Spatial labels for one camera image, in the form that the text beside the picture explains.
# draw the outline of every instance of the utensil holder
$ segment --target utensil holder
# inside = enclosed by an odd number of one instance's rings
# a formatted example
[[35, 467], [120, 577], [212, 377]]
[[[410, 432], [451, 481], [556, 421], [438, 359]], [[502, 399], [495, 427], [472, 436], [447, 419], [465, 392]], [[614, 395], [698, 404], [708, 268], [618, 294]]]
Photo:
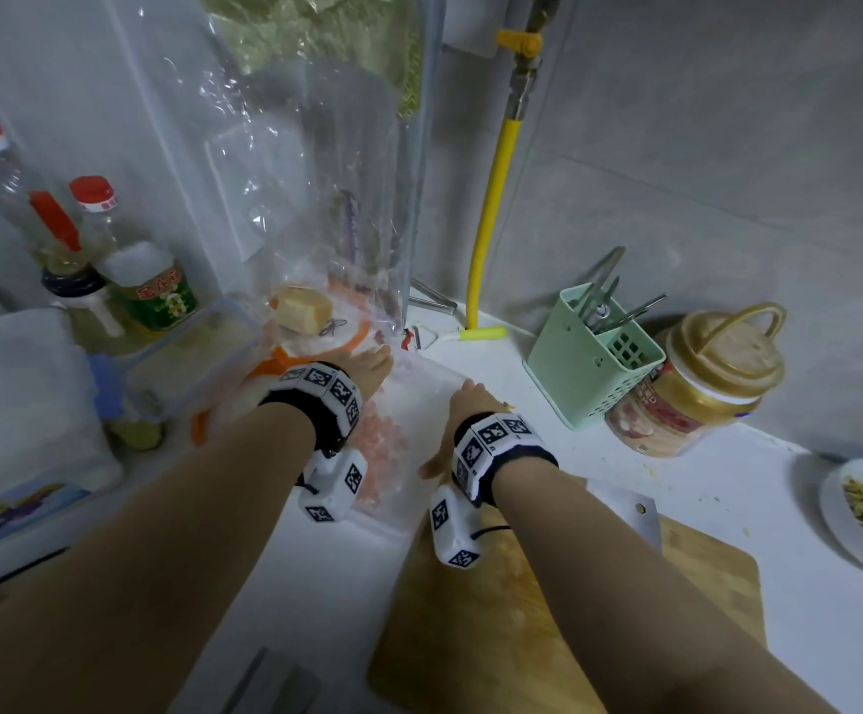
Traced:
[[[562, 290], [524, 368], [571, 430], [600, 420], [666, 354], [635, 321], [593, 335], [571, 307], [590, 284]], [[610, 318], [626, 311], [612, 299]]]

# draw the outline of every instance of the gold jar lid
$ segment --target gold jar lid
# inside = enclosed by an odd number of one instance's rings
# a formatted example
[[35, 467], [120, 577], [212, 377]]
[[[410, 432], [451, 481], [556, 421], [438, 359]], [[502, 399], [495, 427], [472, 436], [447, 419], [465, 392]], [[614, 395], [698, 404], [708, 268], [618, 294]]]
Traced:
[[[765, 331], [747, 321], [771, 314]], [[775, 302], [760, 302], [738, 313], [689, 313], [672, 330], [673, 352], [700, 382], [727, 396], [758, 397], [785, 377], [785, 361], [775, 335], [786, 320]]]

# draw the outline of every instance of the hand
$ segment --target hand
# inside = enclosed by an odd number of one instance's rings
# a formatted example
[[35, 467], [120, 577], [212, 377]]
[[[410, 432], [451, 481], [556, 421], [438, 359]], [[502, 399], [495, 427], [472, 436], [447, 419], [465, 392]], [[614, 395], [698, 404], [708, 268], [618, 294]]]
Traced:
[[434, 479], [442, 474], [450, 474], [454, 434], [458, 431], [458, 427], [476, 413], [507, 413], [509, 410], [508, 404], [502, 404], [488, 393], [484, 383], [475, 385], [472, 379], [467, 379], [451, 396], [448, 424], [441, 437], [441, 448], [422, 468], [418, 469], [418, 475], [423, 479]]
[[319, 360], [342, 368], [346, 375], [353, 379], [353, 383], [359, 386], [363, 403], [375, 395], [391, 372], [392, 364], [395, 363], [395, 359], [391, 357], [391, 348], [388, 346], [373, 348], [356, 355], [348, 350], [333, 350]]

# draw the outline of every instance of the jar handle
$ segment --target jar handle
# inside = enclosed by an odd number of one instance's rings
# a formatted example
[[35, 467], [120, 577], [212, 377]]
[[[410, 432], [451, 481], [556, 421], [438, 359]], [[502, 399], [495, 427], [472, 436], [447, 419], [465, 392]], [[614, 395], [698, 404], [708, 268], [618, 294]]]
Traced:
[[719, 338], [719, 336], [735, 325], [735, 323], [742, 323], [743, 321], [747, 321], [749, 318], [754, 318], [763, 313], [772, 314], [772, 322], [769, 323], [769, 328], [766, 330], [764, 335], [766, 338], [775, 338], [775, 335], [782, 330], [782, 326], [785, 324], [786, 317], [789, 313], [777, 302], [760, 302], [757, 305], [750, 305], [748, 308], [740, 310], [738, 313], [733, 313], [722, 323], [716, 325], [716, 327], [709, 332], [706, 338], [703, 339], [698, 346], [693, 347], [692, 352], [697, 356], [700, 355], [710, 346], [710, 344]]

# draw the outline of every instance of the white countertop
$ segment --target white countertop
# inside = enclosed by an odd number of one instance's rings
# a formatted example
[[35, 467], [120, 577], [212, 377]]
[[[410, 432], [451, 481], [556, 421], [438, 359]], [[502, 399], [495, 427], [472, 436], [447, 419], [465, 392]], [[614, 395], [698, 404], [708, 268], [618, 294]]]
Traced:
[[[414, 317], [435, 330], [457, 327], [438, 313], [415, 309]], [[833, 542], [816, 500], [833, 464], [742, 424], [675, 460], [645, 458], [605, 426], [572, 432], [521, 366], [532, 342], [512, 333], [496, 342], [442, 342], [425, 354], [514, 404], [562, 468], [652, 496], [660, 513], [751, 554], [771, 651], [835, 707], [863, 712], [863, 569]], [[186, 431], [175, 431], [160, 452], [138, 457], [127, 485], [0, 543], [0, 575], [70, 543], [186, 450]], [[291, 501], [172, 711], [220, 711], [262, 646], [289, 652], [370, 710], [384, 710], [368, 696], [364, 675], [409, 543], [352, 523], [313, 525]]]

